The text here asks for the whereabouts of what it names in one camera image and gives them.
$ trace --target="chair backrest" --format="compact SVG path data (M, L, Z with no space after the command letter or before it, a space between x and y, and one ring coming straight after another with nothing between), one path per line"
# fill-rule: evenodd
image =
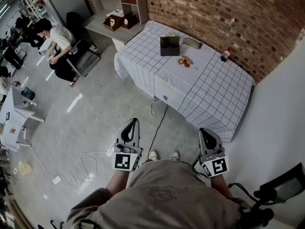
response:
M81 39L81 17L78 13L67 13L67 28L72 32L76 41Z

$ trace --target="gray floor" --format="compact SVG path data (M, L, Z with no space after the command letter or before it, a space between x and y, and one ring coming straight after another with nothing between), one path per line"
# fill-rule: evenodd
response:
M48 62L41 58L38 50L23 44L26 50L25 67L16 78L24 86L36 93L39 105L37 112L45 117L45 123L28 120L28 140L36 148L39 157L50 173L60 174L68 179L76 175L74 163L81 153L90 151L107 151L114 142L117 128L127 121L134 111L150 102L158 101L137 88L131 79L122 80L115 72L113 57L116 53L110 46L102 55L99 64L86 78L78 80L74 88L69 83L53 74L48 81L46 77L51 72ZM81 93L83 95L70 113L67 109ZM166 104L153 104L156 117L150 116L149 108L136 113L140 121L140 146L144 148L140 164L146 160L155 131L163 116ZM198 151L197 130L189 124L182 115L169 107L158 135L152 146L157 149L161 158L170 155L173 149L182 153L182 160L191 162ZM52 179L44 170L31 147L21 147L17 153L10 152L11 172L18 162L27 162L33 172L28 176L19 175L16 185L12 185L14 197L31 224L51 228L50 219L66 220L71 207L81 201L91 192L103 187L109 181L113 171L111 159L104 153L93 154L97 160L98 176L89 184L82 184L75 190L61 181L54 185ZM94 160L83 158L88 173L95 174ZM85 178L81 169L79 177Z

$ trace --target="power outlet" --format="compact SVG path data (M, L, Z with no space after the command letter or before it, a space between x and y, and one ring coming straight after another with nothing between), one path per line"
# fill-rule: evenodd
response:
M56 176L54 179L53 179L53 183L56 185L57 183L59 183L61 181L61 177L60 176Z

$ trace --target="tablecloth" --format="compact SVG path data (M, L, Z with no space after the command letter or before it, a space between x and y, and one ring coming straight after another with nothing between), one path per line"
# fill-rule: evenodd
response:
M25 109L20 91L12 87L0 110L0 123L4 124L1 144L16 152L19 149L18 135L27 118L33 114L33 111Z
M180 36L180 56L160 56L160 36ZM157 96L197 128L216 132L230 141L249 101L253 78L207 45L183 44L190 37L155 21L148 21L114 57L121 78L128 75L151 96Z

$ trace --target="white grid tablecloth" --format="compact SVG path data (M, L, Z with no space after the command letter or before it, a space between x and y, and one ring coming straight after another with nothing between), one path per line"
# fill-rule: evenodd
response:
M18 135L25 121L33 114L33 111L25 109L20 91L12 87L0 111L0 123L4 124L4 133L0 135L1 144L17 151L19 149Z
M160 36L180 36L180 56L160 56ZM207 45L194 49L183 45L190 37L166 25L148 21L142 32L114 57L121 78L128 75L146 93L157 96L181 113L187 121L216 132L230 141L248 103L253 78ZM187 57L189 68L178 61Z

